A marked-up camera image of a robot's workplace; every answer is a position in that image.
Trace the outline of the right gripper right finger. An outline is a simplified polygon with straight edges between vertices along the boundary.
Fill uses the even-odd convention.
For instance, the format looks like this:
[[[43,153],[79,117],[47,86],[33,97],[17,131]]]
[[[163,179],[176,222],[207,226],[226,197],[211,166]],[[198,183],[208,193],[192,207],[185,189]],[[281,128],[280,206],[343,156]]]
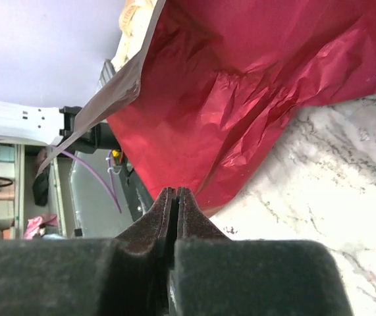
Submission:
[[[328,249],[311,240],[227,238],[178,191],[171,292],[177,315],[351,315]]]

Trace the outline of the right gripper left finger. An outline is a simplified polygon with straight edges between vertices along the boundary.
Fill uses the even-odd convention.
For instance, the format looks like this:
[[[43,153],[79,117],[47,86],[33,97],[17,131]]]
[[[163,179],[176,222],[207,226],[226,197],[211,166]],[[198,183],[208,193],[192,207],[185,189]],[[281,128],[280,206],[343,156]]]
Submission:
[[[0,240],[0,315],[166,315],[175,198],[114,238]]]

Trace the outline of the beige printed ribbon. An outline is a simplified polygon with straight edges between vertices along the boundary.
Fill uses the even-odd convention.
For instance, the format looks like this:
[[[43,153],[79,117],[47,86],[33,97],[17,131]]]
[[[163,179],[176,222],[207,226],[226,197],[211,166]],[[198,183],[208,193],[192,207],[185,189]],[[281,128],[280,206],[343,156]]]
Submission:
[[[122,36],[116,55],[111,60],[116,71],[141,49],[156,4],[155,0],[125,1],[124,9],[119,16]]]

